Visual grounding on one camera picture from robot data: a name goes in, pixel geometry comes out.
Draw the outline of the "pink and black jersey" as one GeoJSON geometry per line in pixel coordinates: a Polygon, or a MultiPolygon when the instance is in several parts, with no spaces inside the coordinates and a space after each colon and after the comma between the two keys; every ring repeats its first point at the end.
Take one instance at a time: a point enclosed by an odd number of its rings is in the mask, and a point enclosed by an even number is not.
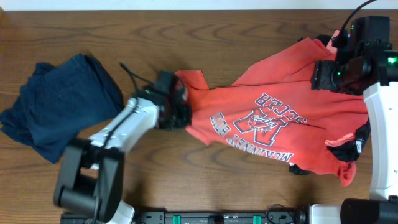
{"type": "MultiPolygon", "coordinates": [[[[329,49],[330,52],[336,52],[332,47],[332,40],[337,37],[339,31],[336,30],[332,36],[319,35],[318,40],[329,49]]],[[[326,148],[340,161],[353,162],[357,161],[361,155],[365,144],[370,136],[371,126],[369,119],[356,130],[355,133],[349,133],[338,140],[326,140],[326,148]]],[[[301,169],[297,164],[289,163],[289,172],[294,175],[309,175],[310,171],[301,169]]]]}

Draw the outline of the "red soccer t-shirt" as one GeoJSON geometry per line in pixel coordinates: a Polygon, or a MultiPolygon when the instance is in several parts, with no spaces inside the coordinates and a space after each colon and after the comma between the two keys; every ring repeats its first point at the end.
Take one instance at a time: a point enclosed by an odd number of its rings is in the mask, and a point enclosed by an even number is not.
{"type": "Polygon", "coordinates": [[[187,132],[349,185],[356,164],[330,147],[353,139],[368,111],[362,96],[311,88],[315,62],[333,58],[320,40],[306,38],[251,65],[227,87],[211,89],[201,71],[179,70],[193,111],[187,132]]]}

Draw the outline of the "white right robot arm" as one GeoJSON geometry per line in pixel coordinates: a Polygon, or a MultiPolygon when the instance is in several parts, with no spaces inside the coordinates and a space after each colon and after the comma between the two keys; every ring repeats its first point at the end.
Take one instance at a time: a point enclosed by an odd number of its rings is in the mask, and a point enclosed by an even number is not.
{"type": "Polygon", "coordinates": [[[397,52],[384,16],[355,19],[333,39],[335,61],[315,64],[312,89],[363,95],[371,126],[373,172],[369,199],[315,204],[302,223],[397,223],[397,52]]]}

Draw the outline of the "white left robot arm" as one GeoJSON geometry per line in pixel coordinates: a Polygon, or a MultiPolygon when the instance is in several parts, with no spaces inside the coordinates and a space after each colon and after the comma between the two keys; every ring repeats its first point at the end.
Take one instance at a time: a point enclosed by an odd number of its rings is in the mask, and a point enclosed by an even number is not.
{"type": "Polygon", "coordinates": [[[121,198],[125,155],[148,130],[186,112],[186,88],[173,93],[140,90],[105,128],[65,148],[53,202],[82,223],[132,223],[135,209],[121,198]]]}

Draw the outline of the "navy blue folded garment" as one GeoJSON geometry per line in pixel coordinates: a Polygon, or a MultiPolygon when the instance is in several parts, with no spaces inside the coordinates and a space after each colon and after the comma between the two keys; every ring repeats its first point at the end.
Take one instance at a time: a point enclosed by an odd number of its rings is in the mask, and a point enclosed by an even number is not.
{"type": "Polygon", "coordinates": [[[123,108],[121,90],[100,61],[77,54],[59,66],[37,63],[12,108],[1,112],[1,131],[55,164],[81,130],[123,108]]]}

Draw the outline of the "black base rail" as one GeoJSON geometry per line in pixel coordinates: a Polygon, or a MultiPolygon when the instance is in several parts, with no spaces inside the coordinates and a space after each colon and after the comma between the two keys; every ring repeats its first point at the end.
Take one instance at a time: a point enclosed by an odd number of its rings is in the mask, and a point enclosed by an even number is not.
{"type": "Polygon", "coordinates": [[[264,213],[141,212],[131,218],[116,215],[109,224],[306,224],[305,212],[272,209],[264,213]]]}

